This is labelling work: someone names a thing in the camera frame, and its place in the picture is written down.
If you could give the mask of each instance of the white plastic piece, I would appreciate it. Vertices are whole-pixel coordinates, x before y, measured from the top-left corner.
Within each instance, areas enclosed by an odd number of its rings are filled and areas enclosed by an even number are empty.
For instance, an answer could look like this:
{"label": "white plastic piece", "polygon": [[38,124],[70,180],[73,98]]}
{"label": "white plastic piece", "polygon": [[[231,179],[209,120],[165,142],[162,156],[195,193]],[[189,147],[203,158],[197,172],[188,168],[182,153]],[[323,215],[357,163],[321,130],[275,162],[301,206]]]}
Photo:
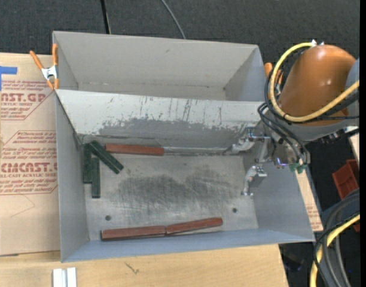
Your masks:
{"label": "white plastic piece", "polygon": [[52,287],[77,287],[77,268],[53,270]]}

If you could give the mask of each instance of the wooden stick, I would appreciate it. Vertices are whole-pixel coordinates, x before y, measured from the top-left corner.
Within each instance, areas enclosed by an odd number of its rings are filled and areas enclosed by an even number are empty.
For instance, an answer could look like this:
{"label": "wooden stick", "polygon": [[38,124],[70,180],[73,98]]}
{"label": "wooden stick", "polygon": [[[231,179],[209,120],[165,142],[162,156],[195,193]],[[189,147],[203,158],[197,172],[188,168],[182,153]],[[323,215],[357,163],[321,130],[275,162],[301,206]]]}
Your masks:
{"label": "wooden stick", "polygon": [[114,143],[106,143],[105,147],[106,151],[111,153],[156,156],[162,156],[164,154],[164,148],[157,146],[117,145]]}
{"label": "wooden stick", "polygon": [[168,225],[166,227],[166,234],[172,235],[177,233],[184,233],[195,230],[202,230],[204,228],[218,227],[223,225],[222,218],[208,218],[202,220],[188,221],[183,223],[177,223]]}

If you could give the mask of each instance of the cardboard box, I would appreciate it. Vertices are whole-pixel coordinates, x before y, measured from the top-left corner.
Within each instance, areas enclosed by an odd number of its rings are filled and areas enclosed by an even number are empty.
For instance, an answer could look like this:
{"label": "cardboard box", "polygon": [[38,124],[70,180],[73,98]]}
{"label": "cardboard box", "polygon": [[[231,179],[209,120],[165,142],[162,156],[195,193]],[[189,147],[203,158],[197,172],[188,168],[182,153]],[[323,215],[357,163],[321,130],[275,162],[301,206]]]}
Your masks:
{"label": "cardboard box", "polygon": [[[259,122],[264,66],[256,45],[54,32],[61,260],[313,240],[295,173],[268,173],[240,195],[257,149],[229,155]],[[101,196],[84,184],[82,146],[160,146],[162,157],[116,154],[100,165]],[[100,231],[221,216],[208,231],[103,242]]]}
{"label": "cardboard box", "polygon": [[0,53],[1,69],[0,256],[59,250],[55,93],[29,54]]}

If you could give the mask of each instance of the cardboard sheet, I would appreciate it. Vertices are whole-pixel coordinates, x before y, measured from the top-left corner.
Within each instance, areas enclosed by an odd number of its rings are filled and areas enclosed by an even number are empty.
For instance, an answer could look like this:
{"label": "cardboard sheet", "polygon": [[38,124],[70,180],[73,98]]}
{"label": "cardboard sheet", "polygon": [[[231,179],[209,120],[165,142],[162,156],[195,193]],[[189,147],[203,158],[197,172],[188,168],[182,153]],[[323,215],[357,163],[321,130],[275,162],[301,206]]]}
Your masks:
{"label": "cardboard sheet", "polygon": [[[45,67],[51,56],[39,56]],[[0,255],[59,249],[54,93],[28,54],[1,54]]]}

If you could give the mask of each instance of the black wire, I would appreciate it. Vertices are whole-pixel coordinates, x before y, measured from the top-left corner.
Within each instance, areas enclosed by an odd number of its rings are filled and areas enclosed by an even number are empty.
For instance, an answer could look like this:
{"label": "black wire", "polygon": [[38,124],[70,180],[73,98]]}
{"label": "black wire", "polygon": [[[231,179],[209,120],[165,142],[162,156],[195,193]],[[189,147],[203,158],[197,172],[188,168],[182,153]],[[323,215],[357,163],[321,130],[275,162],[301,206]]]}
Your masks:
{"label": "black wire", "polygon": [[[330,225],[332,224],[333,220],[335,220],[336,218],[338,218],[342,212],[342,210],[346,207],[346,205],[351,204],[352,202],[356,201],[359,199],[359,190],[355,191],[352,195],[347,196],[344,200],[342,200],[338,205],[338,207],[336,207],[335,209],[333,209],[333,211],[328,215],[327,218],[327,223],[326,223],[326,227],[329,228]],[[327,243],[327,239],[324,238],[322,241],[322,247],[323,247],[323,253],[324,253],[324,260],[325,260],[325,264],[328,267],[328,271],[332,276],[333,281],[335,282],[335,284],[337,286],[341,286],[340,282],[338,281],[338,278],[336,276],[336,272],[334,271],[333,266],[331,265],[331,254],[330,254],[330,250],[328,249],[328,243]]]}
{"label": "black wire", "polygon": [[336,224],[335,226],[333,226],[333,228],[330,228],[328,229],[327,231],[324,231],[322,233],[322,235],[318,238],[316,244],[315,244],[315,248],[313,250],[313,260],[315,262],[315,265],[317,266],[317,269],[318,269],[318,272],[320,274],[320,277],[323,279],[323,281],[327,283],[327,280],[325,278],[325,275],[324,275],[324,272],[323,270],[321,269],[321,266],[320,266],[320,263],[318,262],[318,259],[317,259],[317,251],[319,250],[319,247],[322,246],[322,244],[320,244],[320,242],[322,241],[322,239],[329,235],[330,232],[332,232],[333,230],[335,230],[336,228],[339,228],[340,226],[342,226],[344,223],[348,222],[349,220],[351,220],[352,218],[356,217],[357,215],[359,215],[360,212],[355,212],[353,215],[351,215],[350,217],[348,217],[347,219],[339,222],[338,224]]}
{"label": "black wire", "polygon": [[286,137],[286,134],[283,133],[280,128],[276,127],[277,124],[274,124],[272,122],[271,119],[269,119],[266,115],[264,115],[262,109],[265,108],[265,103],[261,104],[258,107],[258,113],[260,115],[261,121],[270,129],[272,129],[274,132],[276,132],[288,145],[290,145],[290,147],[292,148],[292,150],[295,152],[296,156],[297,156],[297,162],[300,160],[301,158],[301,154],[298,151],[298,149],[295,147],[295,145]]}
{"label": "black wire", "polygon": [[[339,214],[339,212],[341,212],[348,204],[350,204],[351,202],[355,201],[358,198],[359,198],[359,191],[357,191],[355,193],[352,193],[352,195],[347,196],[339,204],[337,204],[336,206],[334,206],[334,208],[331,210],[330,214],[328,215],[328,218],[327,218],[327,221],[326,221],[327,223],[325,224],[325,227],[327,229],[321,234],[321,236],[319,236],[319,238],[316,241],[315,248],[314,248],[314,251],[313,251],[313,260],[314,260],[314,262],[315,262],[315,264],[316,264],[316,266],[318,268],[318,271],[320,273],[321,278],[323,279],[323,281],[326,284],[328,284],[328,283],[327,283],[327,280],[325,278],[324,271],[323,271],[323,269],[321,269],[320,263],[318,262],[318,259],[317,259],[317,251],[319,250],[319,247],[323,245],[323,243],[322,243],[323,240],[325,240],[325,242],[327,242],[328,239],[325,236],[329,235],[330,232],[334,231],[336,228],[340,227],[345,222],[348,222],[350,219],[354,218],[355,216],[357,216],[359,214],[359,212],[356,212],[353,215],[351,215],[350,217],[348,217],[347,219],[345,219],[343,221],[340,221],[339,223],[335,224],[335,226],[333,226],[331,228],[329,227],[331,225],[333,219],[336,217],[336,215]],[[326,266],[330,270],[330,267],[329,267],[329,266],[331,266],[330,263],[329,264],[326,263]]]}
{"label": "black wire", "polygon": [[107,15],[105,0],[100,0],[100,7],[102,8],[102,14],[103,14],[103,20],[105,22],[106,34],[111,34],[111,29],[110,29],[110,24],[109,24],[109,17]]}
{"label": "black wire", "polygon": [[[272,72],[273,72],[273,69],[269,72],[267,78],[266,78],[266,83],[264,85],[264,100],[266,101],[265,102],[265,105],[266,107],[269,109],[269,111],[271,113],[273,113],[273,115],[279,117],[280,119],[281,116],[279,116],[278,114],[275,114],[275,111],[274,109],[270,109],[269,106],[270,106],[270,100],[268,98],[268,86],[269,86],[269,82],[270,82],[270,78],[272,76]],[[284,138],[285,136],[289,136],[290,138],[292,138],[293,140],[296,141],[296,143],[298,143],[300,146],[301,146],[301,149],[302,149],[302,152],[305,153],[305,159],[304,159],[304,162],[305,163],[308,163],[309,162],[309,156],[308,156],[308,152],[307,152],[307,149],[305,148],[305,145],[299,140],[299,138],[296,137],[295,134],[293,134],[290,130],[288,130],[287,128],[285,128],[283,125],[279,124],[278,122],[276,122],[275,120],[272,120],[270,119],[267,115],[264,115],[264,117],[266,119],[268,119],[272,124],[274,124],[276,126],[276,128],[280,128],[281,131],[278,132],[277,130],[273,129],[276,133],[279,134],[279,136],[281,138]],[[296,147],[293,145],[293,143],[291,142],[288,142],[288,144],[291,146],[291,148],[295,151],[297,150]],[[297,158],[297,161],[299,161],[299,156],[301,157],[301,155],[298,154],[297,151],[295,151],[295,153],[297,154],[298,158]]]}

